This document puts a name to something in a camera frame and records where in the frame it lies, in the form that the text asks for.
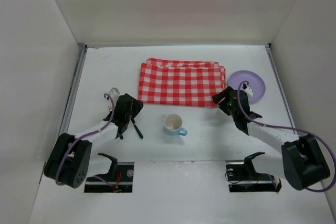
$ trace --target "purple plate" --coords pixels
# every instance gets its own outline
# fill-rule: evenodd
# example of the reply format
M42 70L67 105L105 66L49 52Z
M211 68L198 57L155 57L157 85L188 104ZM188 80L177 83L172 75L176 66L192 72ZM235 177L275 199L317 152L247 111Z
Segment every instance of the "purple plate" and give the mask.
M253 97L249 100L249 103L256 103L264 96L266 91L264 81L259 75L251 71L240 70L234 72L229 77L227 84L233 89L238 89L242 81L248 81L249 86L253 89Z

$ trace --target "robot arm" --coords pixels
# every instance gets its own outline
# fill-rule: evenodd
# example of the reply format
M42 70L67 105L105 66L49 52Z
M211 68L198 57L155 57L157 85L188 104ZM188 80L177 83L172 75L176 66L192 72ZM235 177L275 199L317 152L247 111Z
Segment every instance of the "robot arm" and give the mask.
M285 178L296 190L305 189L330 176L326 160L314 137L250 123L238 106L237 92L228 87L214 95L213 101L224 113L233 117L239 130L260 139L282 156L272 157L263 152L252 154L244 159L247 173L267 173ZM259 121L261 115L250 111L247 94L240 91L239 96L246 114L254 121Z
M86 177L96 174L114 177L117 159L97 153L97 148L111 139L123 139L122 134L127 130L129 122L139 114L143 103L128 94L120 95L116 88L109 95L115 108L113 112L113 108L110 108L110 113L102 122L87 131L75 135L63 133L57 138L44 168L46 177L72 188L79 187Z

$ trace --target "folded tablecloth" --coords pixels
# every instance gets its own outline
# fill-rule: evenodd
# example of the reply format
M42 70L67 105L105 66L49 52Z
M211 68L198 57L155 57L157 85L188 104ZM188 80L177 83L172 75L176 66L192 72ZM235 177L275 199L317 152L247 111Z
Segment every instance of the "folded tablecloth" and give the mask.
M151 64L153 61L142 63L139 100L156 104L216 106L212 96L225 89L224 67L166 67L177 62L160 61L165 67ZM177 64L190 63L179 61Z

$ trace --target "white table surface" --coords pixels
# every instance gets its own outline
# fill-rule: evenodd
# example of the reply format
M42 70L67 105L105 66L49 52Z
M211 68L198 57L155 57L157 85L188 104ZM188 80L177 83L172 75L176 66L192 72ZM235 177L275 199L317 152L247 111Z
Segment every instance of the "white table surface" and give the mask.
M226 68L227 78L238 70L253 71L264 79L266 93L251 109L261 114L265 122L290 125L264 46L89 48L68 132L89 129L107 116L110 104L103 94L112 87L138 98L140 65L150 57L218 61ZM169 113L182 117L187 136L164 133L163 119ZM129 125L124 140L113 140L111 136L102 150L121 162L243 159L259 151L277 154L236 129L232 118L217 108L145 104L135 120L143 140Z
M69 133L92 127L107 115L109 104L103 93L112 87L137 97L140 63L150 57L219 61L227 77L242 69L256 72L265 81L266 94L252 109L267 122L289 125L263 46L90 48ZM162 121L168 113L181 115L186 137L164 135ZM59 187L42 177L30 224L334 223L324 194L296 191L286 181L278 195L229 193L222 160L242 159L257 151L276 152L237 130L219 109L145 104L136 120L143 140L130 125L124 140L111 138L103 146L119 161L135 161L133 193L84 194L84 185Z

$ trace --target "white wall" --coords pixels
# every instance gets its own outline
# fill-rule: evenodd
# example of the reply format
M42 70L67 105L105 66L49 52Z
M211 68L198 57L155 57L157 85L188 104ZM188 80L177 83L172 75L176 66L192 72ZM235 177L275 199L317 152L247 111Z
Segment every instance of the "white wall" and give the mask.
M56 0L88 44L272 42L296 0Z
M0 0L0 222L28 223L78 55L55 0Z
M271 49L296 126L316 132L336 152L335 18L336 0L298 0ZM336 187L327 198L335 216Z

